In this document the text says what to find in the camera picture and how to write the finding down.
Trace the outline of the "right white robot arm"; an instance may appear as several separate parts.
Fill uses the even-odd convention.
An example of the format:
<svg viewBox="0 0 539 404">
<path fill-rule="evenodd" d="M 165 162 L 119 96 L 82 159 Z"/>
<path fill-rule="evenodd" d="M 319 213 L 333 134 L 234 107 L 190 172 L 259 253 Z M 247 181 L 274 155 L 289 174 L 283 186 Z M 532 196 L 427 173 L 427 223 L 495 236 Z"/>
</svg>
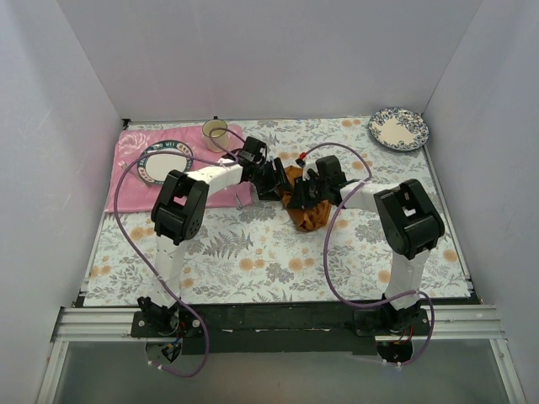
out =
<svg viewBox="0 0 539 404">
<path fill-rule="evenodd" d="M 400 334 L 427 319 L 420 292 L 424 266 L 445 233 L 445 225 L 423 185 L 410 179 L 397 185 L 348 180 L 335 156 L 297 164 L 302 175 L 294 181 L 289 206 L 312 208 L 328 202 L 341 210 L 363 210 L 378 215 L 387 244 L 392 249 L 390 281 L 382 298 L 352 307 L 359 332 Z"/>
</svg>

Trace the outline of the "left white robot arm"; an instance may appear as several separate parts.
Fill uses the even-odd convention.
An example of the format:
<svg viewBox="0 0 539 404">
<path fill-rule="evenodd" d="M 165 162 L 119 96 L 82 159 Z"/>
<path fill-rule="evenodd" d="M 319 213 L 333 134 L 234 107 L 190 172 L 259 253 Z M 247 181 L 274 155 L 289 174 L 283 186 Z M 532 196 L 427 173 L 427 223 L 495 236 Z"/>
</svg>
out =
<svg viewBox="0 0 539 404">
<path fill-rule="evenodd" d="M 157 235 L 153 273 L 156 281 L 148 296 L 137 300 L 144 321 L 160 336 L 173 335 L 179 316 L 173 311 L 179 293 L 172 290 L 183 264 L 186 242 L 199 232 L 209 197 L 240 183 L 251 183 L 260 200 L 277 200 L 279 189 L 289 189 L 280 158 L 269 158 L 262 141 L 247 137 L 243 146 L 227 151 L 216 162 L 189 173 L 172 170 L 152 208 Z"/>
</svg>

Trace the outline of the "brown satin napkin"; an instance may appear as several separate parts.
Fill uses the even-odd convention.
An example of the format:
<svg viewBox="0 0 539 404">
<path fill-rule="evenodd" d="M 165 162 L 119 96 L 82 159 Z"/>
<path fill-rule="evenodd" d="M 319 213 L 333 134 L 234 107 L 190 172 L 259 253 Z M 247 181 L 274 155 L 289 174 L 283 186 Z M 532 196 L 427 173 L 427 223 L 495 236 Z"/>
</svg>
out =
<svg viewBox="0 0 539 404">
<path fill-rule="evenodd" d="M 328 201 L 324 200 L 315 207 L 309 209 L 292 209 L 289 206 L 292 193 L 285 190 L 279 190 L 278 195 L 280 196 L 283 207 L 286 209 L 298 231 L 316 231 L 327 225 L 331 211 L 331 204 Z"/>
</svg>

